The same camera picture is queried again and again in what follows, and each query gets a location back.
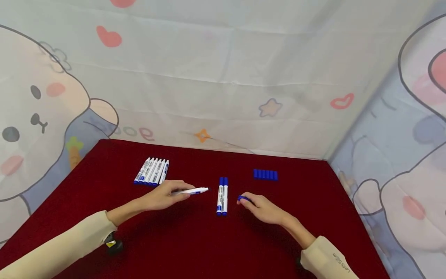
forearm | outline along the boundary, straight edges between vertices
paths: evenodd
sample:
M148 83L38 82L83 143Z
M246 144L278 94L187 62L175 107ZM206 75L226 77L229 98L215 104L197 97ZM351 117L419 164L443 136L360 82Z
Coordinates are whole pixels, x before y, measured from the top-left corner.
M281 225L302 247L302 266L318 279L358 279L344 255L328 239L315 238L291 215L286 215Z
M302 249L307 249L316 238L299 222L299 220L287 214L281 226L299 243Z
M107 212L107 218L111 223L118 227L120 224L143 211L143 203L140 201L140 199L135 199Z
M52 278L103 244L116 227L97 212L0 270L0 278Z

pink heart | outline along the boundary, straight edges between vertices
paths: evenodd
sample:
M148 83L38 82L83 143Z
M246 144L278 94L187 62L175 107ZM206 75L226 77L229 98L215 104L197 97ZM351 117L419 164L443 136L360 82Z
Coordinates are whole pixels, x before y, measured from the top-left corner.
M433 81L436 82L439 89L446 93L446 52L440 53L430 68Z
M353 102L355 95L353 93L348 93L343 98L336 98L330 102L330 106L335 109L345 109L348 108Z
M132 6L136 0L110 0L110 2L118 8L127 8Z
M106 47L117 47L122 43L122 38L118 33L108 32L103 26L97 26L96 32Z

beige sleeve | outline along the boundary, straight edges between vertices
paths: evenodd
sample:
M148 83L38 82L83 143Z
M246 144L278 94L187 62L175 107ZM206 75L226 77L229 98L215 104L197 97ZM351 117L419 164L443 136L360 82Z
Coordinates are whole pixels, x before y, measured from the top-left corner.
M106 211L97 212L0 270L0 278L52 278L101 246L113 231Z
M301 252L301 264L318 279L358 279L344 255L322 236Z

white tent wall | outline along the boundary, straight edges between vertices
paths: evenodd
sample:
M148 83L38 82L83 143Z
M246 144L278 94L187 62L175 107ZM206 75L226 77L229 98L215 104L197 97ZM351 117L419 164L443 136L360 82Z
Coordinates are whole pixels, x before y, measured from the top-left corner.
M328 158L431 2L0 0L0 248L102 138Z
M446 2L329 160L392 279L446 278Z

marker cap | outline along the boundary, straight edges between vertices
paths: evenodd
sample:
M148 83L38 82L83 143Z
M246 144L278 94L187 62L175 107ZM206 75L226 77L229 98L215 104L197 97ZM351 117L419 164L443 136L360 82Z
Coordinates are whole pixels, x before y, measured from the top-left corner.
M241 199L252 202L250 199L248 199L248 198L245 197L245 196L239 196L237 200L241 200Z

